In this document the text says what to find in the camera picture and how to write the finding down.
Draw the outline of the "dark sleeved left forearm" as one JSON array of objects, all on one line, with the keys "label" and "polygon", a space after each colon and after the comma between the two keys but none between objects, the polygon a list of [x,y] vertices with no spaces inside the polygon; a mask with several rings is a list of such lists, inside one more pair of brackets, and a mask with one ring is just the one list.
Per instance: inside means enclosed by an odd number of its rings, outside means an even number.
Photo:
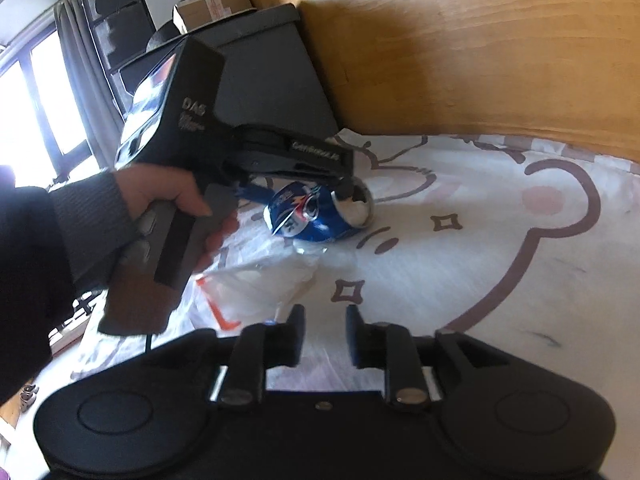
[{"label": "dark sleeved left forearm", "polygon": [[84,292],[106,285],[136,240],[109,172],[48,192],[1,185],[1,401],[51,359],[49,334]]}]

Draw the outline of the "left hand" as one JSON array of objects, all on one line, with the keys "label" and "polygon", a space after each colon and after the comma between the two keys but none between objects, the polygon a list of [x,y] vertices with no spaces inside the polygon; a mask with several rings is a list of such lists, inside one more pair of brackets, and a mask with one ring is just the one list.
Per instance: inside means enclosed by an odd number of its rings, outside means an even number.
[{"label": "left hand", "polygon": [[[113,176],[132,220],[141,217],[157,200],[168,200],[193,217],[210,217],[213,214],[189,171],[141,164],[117,170]],[[192,273],[201,273],[208,268],[224,240],[237,229],[238,214],[233,211],[224,218],[221,227],[206,238]]]}]

